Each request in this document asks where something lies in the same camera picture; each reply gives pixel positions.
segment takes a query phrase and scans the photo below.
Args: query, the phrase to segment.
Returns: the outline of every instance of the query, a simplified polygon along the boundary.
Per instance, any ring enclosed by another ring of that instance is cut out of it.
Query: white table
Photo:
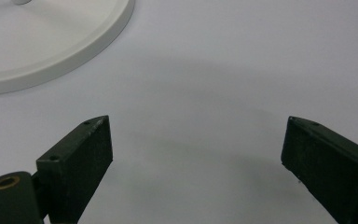
[[[336,223],[280,155],[290,115],[358,143],[358,1],[138,0],[94,59],[0,94],[0,175],[101,115],[115,161],[79,223]]]

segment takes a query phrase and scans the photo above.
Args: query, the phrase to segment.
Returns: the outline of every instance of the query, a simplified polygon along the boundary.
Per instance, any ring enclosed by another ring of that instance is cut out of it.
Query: dark green bracket
[[[358,145],[319,123],[290,117],[282,164],[338,223],[358,224]]]
[[[89,119],[37,161],[0,176],[0,224],[77,223],[113,160],[109,118]]]

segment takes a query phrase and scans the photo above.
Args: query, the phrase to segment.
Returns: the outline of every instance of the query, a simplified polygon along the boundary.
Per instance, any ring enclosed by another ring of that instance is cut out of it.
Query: plastic part
[[[87,62],[120,34],[134,4],[0,0],[0,93],[42,84]]]
[[[41,223],[31,175],[0,176],[0,224]]]
[[[77,223],[112,160],[107,116],[83,122],[41,156],[36,165],[50,189],[50,221]]]
[[[323,125],[290,117],[282,164],[340,224],[358,224],[358,145]]]
[[[37,161],[0,176],[0,224],[77,223],[113,160],[109,118],[89,119]]]

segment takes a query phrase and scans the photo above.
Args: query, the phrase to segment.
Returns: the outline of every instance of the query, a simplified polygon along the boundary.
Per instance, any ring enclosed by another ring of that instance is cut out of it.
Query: rounded edge
[[[82,42],[40,63],[0,72],[0,93],[20,91],[61,77],[88,62],[107,48],[129,22],[135,0],[123,0],[97,30]]]

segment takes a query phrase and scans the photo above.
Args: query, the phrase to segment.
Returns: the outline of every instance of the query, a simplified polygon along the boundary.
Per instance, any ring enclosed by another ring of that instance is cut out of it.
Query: white round base
[[[60,77],[106,48],[134,0],[0,0],[0,93]]]

